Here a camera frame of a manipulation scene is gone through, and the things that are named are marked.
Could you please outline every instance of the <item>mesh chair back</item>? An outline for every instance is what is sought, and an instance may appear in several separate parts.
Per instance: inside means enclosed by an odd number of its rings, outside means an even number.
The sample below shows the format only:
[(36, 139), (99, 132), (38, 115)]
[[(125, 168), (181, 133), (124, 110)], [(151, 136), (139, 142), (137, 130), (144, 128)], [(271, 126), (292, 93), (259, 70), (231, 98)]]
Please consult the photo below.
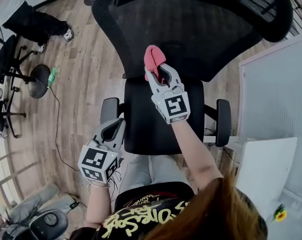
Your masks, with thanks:
[(127, 78), (144, 75), (151, 44), (180, 75), (206, 82), (262, 38), (284, 38), (293, 15), (289, 0), (95, 0), (92, 12)]

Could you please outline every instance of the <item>bracelet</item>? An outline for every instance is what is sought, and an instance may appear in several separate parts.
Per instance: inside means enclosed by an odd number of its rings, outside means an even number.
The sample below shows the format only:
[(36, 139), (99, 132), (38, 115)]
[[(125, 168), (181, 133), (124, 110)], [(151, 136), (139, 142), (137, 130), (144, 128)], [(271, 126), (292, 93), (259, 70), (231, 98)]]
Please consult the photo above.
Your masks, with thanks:
[(93, 185), (93, 186), (95, 186), (95, 187), (97, 187), (97, 188), (101, 188), (101, 189), (108, 189), (108, 188), (110, 188), (110, 185), (108, 184), (107, 186), (99, 186), (99, 185), (96, 185), (96, 184), (94, 184), (93, 182), (91, 182), (89, 179), (87, 179), (86, 178), (86, 180), (87, 180), (87, 182), (89, 182), (91, 185)]

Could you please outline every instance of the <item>black pants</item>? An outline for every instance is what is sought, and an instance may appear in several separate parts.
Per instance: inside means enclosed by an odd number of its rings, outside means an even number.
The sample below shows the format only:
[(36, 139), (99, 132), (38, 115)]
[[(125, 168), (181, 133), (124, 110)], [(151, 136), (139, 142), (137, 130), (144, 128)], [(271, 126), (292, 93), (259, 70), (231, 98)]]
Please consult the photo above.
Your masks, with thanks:
[(27, 2), (20, 6), (3, 24), (3, 27), (38, 43), (39, 46), (45, 44), (50, 36), (64, 35), (69, 28), (66, 21), (60, 21), (51, 15), (36, 11)]

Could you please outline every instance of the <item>sunflower sticker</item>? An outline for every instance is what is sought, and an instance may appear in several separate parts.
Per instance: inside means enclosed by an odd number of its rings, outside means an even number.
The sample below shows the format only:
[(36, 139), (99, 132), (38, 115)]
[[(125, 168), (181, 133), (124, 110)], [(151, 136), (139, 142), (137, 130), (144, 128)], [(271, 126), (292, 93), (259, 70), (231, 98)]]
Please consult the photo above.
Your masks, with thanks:
[(287, 217), (287, 211), (285, 210), (284, 205), (281, 204), (274, 212), (273, 220), (275, 220), (276, 222), (281, 222), (285, 220), (286, 217)]

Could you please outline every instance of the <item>white board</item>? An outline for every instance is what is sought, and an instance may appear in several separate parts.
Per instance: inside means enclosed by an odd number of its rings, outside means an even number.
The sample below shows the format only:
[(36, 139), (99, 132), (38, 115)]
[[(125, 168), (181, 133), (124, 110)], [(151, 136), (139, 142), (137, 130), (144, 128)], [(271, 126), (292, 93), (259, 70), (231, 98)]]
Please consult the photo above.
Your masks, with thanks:
[(289, 175), (297, 138), (249, 140), (243, 146), (236, 187), (254, 203), (266, 220), (274, 211)]

